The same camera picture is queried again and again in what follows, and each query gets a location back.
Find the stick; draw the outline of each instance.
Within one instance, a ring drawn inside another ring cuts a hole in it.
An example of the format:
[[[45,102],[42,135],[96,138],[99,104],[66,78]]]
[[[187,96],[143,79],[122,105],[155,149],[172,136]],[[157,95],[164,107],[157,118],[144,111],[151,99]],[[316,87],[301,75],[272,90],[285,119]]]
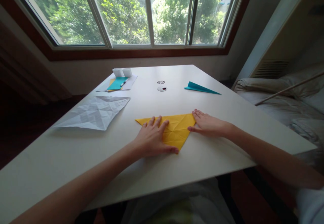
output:
[[[267,97],[266,99],[264,99],[264,100],[262,100],[262,101],[260,101],[260,102],[258,102],[258,103],[256,103],[256,104],[254,104],[254,105],[255,105],[255,106],[259,106],[259,105],[262,104],[263,102],[268,101],[269,99],[274,98],[275,96],[278,96],[278,95],[280,95],[280,94],[282,94],[282,93],[284,93],[284,92],[286,92],[286,91],[289,91],[289,90],[292,89],[292,88],[295,88],[295,87],[297,87],[297,86],[300,86],[300,85],[302,85],[302,84],[304,84],[304,83],[306,83],[306,82],[309,82],[309,81],[311,81],[311,80],[313,80],[313,79],[316,79],[317,77],[320,77],[320,76],[322,76],[322,75],[324,75],[324,71],[323,71],[322,73],[319,73],[319,74],[317,74],[317,75],[315,75],[315,76],[309,78],[309,79],[303,80],[302,82],[299,82],[299,83],[297,83],[297,84],[295,84],[295,85],[292,85],[292,86],[290,86],[290,87],[288,87],[288,88],[286,88],[286,89],[284,89],[284,90],[282,90],[282,91],[279,91],[279,92],[277,92],[276,94],[273,94],[272,96],[269,96],[269,97]]]

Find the air vent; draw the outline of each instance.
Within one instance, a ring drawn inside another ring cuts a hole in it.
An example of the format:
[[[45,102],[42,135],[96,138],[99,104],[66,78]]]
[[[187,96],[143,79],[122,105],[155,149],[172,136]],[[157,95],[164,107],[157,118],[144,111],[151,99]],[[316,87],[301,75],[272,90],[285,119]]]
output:
[[[252,78],[277,79],[289,64],[288,61],[261,61],[261,65],[254,72]]]

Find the floor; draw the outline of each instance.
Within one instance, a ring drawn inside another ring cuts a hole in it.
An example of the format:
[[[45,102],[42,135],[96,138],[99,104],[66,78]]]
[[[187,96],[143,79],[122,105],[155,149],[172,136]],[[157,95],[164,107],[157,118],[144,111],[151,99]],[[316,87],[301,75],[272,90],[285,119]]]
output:
[[[46,106],[30,106],[15,112],[15,116],[7,115],[0,129],[0,169],[15,158],[46,129],[68,112],[84,95],[51,103]],[[257,167],[263,178],[275,190],[276,194],[293,210],[294,199],[284,185],[272,177],[266,170]],[[276,213],[269,207],[261,194],[249,181],[243,171],[232,173],[232,198],[237,205],[245,223],[280,223]],[[100,210],[95,223],[104,223]]]

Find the blue pen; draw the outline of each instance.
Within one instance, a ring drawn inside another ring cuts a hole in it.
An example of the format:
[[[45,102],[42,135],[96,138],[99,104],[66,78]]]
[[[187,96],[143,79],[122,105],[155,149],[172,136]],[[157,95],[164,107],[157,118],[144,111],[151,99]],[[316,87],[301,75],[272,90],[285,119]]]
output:
[[[125,83],[126,83],[126,81],[127,80],[125,80],[121,85],[120,85],[120,87],[122,87]]]

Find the window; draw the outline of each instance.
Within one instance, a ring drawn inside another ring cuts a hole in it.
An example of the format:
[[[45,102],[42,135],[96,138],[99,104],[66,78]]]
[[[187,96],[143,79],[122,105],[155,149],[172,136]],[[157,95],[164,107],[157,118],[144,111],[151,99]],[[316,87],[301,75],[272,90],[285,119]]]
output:
[[[14,1],[48,54],[106,51],[109,57],[123,57],[118,54],[126,49],[125,57],[154,57],[163,50],[169,56],[228,53],[249,0]],[[6,8],[17,16],[13,9]]]

